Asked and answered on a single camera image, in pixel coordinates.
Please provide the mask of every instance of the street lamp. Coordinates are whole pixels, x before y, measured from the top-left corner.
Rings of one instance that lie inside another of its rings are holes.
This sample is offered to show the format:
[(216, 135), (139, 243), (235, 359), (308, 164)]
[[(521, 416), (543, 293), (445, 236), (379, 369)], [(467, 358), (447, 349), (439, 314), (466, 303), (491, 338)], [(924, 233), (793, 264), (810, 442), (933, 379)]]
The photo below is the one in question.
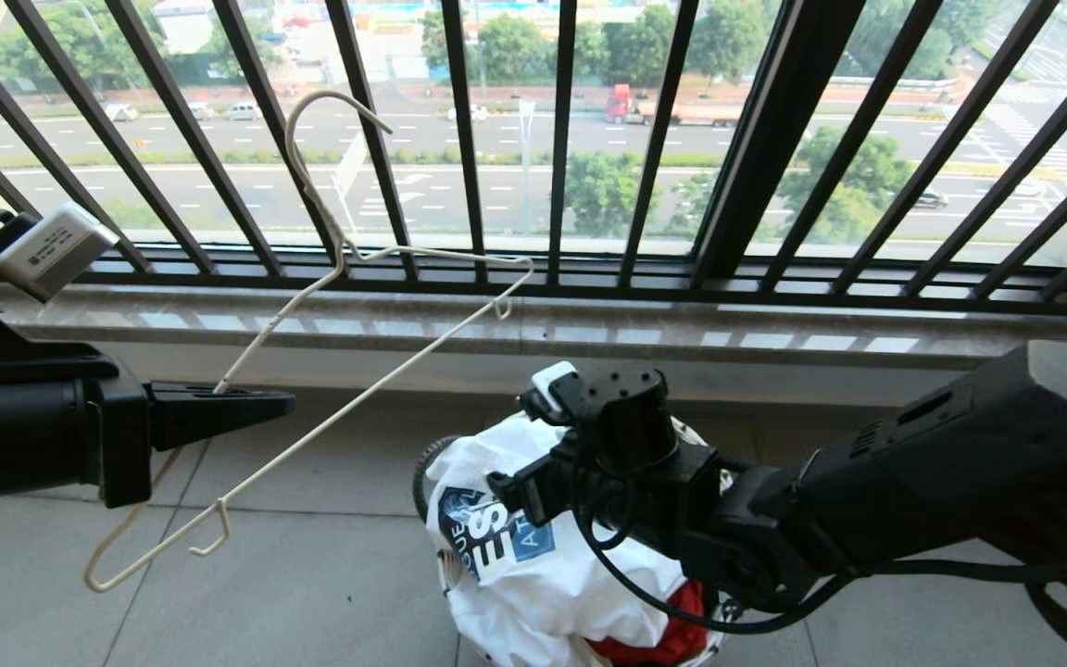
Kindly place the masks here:
[(522, 223), (526, 235), (530, 228), (530, 144), (534, 139), (534, 107), (537, 101), (520, 100), (516, 102), (517, 125), (522, 134)]

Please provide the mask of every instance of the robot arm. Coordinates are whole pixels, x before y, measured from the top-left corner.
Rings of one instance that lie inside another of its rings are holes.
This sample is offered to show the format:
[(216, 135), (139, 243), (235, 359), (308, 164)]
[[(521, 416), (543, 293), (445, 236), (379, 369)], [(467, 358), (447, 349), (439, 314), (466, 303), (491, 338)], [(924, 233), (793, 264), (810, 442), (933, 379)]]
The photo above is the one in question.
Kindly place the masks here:
[[(1067, 612), (1042, 590), (1067, 586), (1064, 343), (1030, 343), (785, 469), (679, 436), (664, 376), (652, 368), (555, 375), (522, 404), (568, 426), (566, 436), (512, 476), (492, 473), (493, 493), (538, 526), (571, 511), (605, 566), (604, 551), (633, 537), (743, 607), (780, 615), (708, 626), (771, 632), (851, 579), (936, 573), (1025, 584), (1067, 640)], [(735, 476), (727, 493), (723, 472)], [(593, 520), (617, 535), (598, 540)], [(1024, 566), (901, 560), (973, 537)], [(823, 577), (831, 578), (810, 593)]]
[[(0, 211), (0, 275), (47, 301), (117, 242), (83, 208)], [(85, 343), (36, 343), (0, 320), (0, 495), (83, 482), (107, 507), (150, 497), (150, 451), (281, 417), (293, 397), (144, 383)]]

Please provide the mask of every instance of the plastic bag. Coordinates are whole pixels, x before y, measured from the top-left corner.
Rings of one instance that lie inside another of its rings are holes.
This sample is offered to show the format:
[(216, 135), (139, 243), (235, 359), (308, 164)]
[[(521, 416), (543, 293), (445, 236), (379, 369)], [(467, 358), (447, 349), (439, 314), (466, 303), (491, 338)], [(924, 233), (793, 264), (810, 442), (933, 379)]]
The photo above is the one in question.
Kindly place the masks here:
[[(488, 490), (487, 473), (515, 473), (545, 456), (562, 433), (515, 415), (457, 440), (427, 469), (435, 481), (427, 531), (466, 571), (447, 592), (452, 617), (460, 633), (503, 666), (602, 664), (573, 636), (651, 647), (668, 621), (611, 577), (569, 512), (535, 528)], [(601, 527), (596, 533), (604, 537)], [(608, 556), (657, 599), (668, 599), (684, 583), (676, 560), (635, 540)]]

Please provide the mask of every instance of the white car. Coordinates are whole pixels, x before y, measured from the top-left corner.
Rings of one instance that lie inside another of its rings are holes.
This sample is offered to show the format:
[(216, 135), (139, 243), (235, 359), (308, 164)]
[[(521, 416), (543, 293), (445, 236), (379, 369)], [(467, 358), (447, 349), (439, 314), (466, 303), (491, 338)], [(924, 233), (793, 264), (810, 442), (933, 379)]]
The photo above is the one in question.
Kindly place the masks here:
[(1041, 197), (1047, 191), (1049, 191), (1049, 187), (1035, 178), (1024, 178), (1019, 186), (1015, 187), (1017, 197)]
[(106, 107), (106, 117), (114, 123), (131, 122), (142, 114), (134, 109), (134, 105), (109, 105)]
[[(472, 105), (472, 123), (479, 123), (482, 120), (488, 120), (488, 109), (484, 109), (482, 105)], [(447, 111), (447, 120), (453, 122), (456, 120), (456, 107), (452, 107)]]
[(217, 111), (208, 106), (207, 101), (190, 101), (187, 108), (192, 111), (195, 120), (207, 120), (217, 115)]

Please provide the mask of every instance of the red truck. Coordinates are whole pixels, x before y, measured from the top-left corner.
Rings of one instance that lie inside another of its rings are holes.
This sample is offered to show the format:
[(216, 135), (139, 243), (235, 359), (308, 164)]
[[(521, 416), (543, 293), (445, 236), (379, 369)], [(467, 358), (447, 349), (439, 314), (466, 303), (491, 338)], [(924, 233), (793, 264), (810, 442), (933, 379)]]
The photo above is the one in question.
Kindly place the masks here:
[[(670, 113), (670, 123), (707, 123), (715, 127), (735, 125), (740, 120), (744, 107), (738, 105), (689, 105), (676, 101)], [(611, 88), (604, 120), (609, 123), (642, 123), (649, 125), (656, 114), (656, 101), (636, 100), (632, 88), (627, 83), (618, 83)]]

